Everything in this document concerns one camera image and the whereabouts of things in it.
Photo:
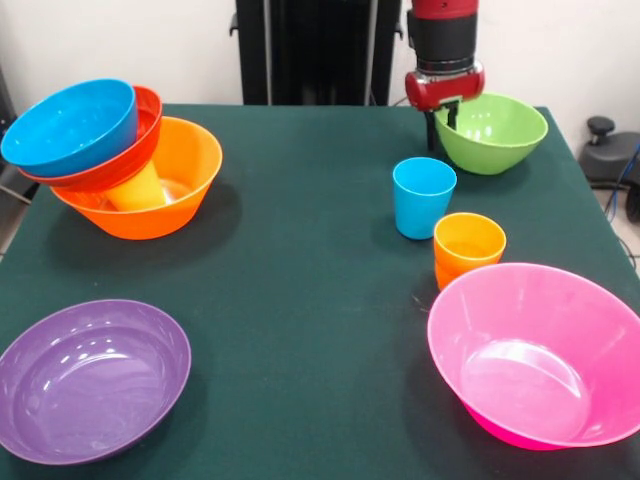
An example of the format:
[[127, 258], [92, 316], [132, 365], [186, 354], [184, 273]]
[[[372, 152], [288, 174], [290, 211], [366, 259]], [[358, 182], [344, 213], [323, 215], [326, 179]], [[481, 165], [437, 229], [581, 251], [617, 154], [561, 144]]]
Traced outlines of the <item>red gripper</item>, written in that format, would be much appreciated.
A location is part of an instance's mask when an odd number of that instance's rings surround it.
[[424, 112], [429, 151], [435, 151], [437, 147], [433, 111], [445, 105], [447, 125], [456, 131], [460, 102], [477, 98], [483, 92], [484, 85], [484, 68], [479, 61], [475, 61], [470, 69], [453, 74], [427, 75], [419, 71], [406, 74], [405, 90], [409, 103], [416, 110]]

